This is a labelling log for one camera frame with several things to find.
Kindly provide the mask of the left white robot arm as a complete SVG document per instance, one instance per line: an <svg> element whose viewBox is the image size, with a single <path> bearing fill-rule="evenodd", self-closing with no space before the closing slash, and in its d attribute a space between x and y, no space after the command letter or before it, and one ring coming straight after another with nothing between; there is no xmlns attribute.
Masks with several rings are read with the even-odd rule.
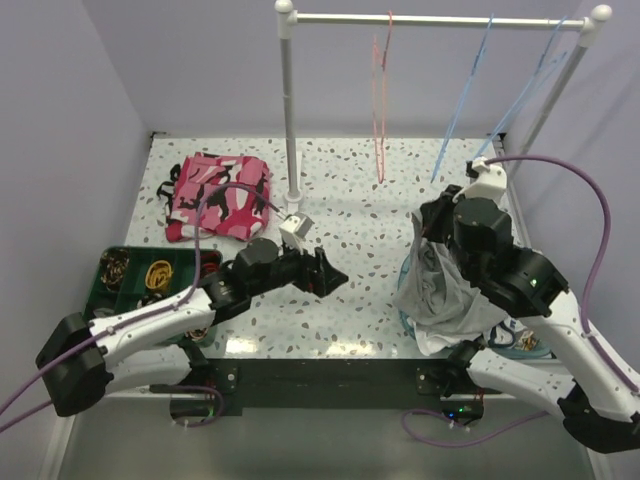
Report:
<svg viewBox="0 0 640 480"><path fill-rule="evenodd" d="M286 285L324 298L348 280L321 247L307 252L254 240L216 272L171 297L90 322L79 313L64 317L36 365L56 414L70 417L96 405L109 390L160 383L157 373L147 378L132 373L127 361L141 351L230 320L248 311L255 297Z"/></svg>

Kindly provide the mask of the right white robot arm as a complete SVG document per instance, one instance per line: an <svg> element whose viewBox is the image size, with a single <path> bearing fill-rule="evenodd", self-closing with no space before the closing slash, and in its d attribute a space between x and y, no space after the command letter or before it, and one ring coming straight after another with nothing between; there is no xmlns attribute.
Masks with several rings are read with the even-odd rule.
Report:
<svg viewBox="0 0 640 480"><path fill-rule="evenodd" d="M593 344L596 329L580 322L567 280L544 255L515 244L509 214L491 199L466 198L461 191L450 185L420 206L420 236L444 246L461 276L532 329L566 371L551 374L466 341L445 369L448 386L466 393L477 385L523 400L602 454L638 449L639 395L614 374L631 367L617 354L606 364Z"/></svg>

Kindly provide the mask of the grey tank top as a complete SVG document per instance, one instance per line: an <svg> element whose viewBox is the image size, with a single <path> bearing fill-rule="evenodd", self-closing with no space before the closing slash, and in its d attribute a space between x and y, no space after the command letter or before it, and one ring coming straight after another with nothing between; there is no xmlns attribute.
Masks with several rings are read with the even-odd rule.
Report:
<svg viewBox="0 0 640 480"><path fill-rule="evenodd" d="M394 305L411 320L420 352L430 356L476 339L507 314L462 278L444 245L421 236L421 220L414 211L409 269L394 295Z"/></svg>

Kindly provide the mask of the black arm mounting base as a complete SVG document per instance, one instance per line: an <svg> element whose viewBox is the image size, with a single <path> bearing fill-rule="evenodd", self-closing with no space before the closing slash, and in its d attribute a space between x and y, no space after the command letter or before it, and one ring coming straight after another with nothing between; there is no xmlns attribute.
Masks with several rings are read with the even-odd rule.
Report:
<svg viewBox="0 0 640 480"><path fill-rule="evenodd" d="M375 358L211 360L178 385L150 391L176 395L172 413L199 415L214 405L225 416L249 409L439 410L464 401L481 413L481 398L492 392L446 360Z"/></svg>

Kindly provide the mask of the pink wire hanger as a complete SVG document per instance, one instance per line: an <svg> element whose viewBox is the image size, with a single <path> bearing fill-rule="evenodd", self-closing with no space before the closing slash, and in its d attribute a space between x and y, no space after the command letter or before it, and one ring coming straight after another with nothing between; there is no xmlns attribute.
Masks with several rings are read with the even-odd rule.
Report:
<svg viewBox="0 0 640 480"><path fill-rule="evenodd" d="M372 43L372 124L373 145L376 163L377 181L382 184L385 180L385 140L387 119L387 62L388 52L393 31L393 13L387 12L387 34L384 44L373 37Z"/></svg>

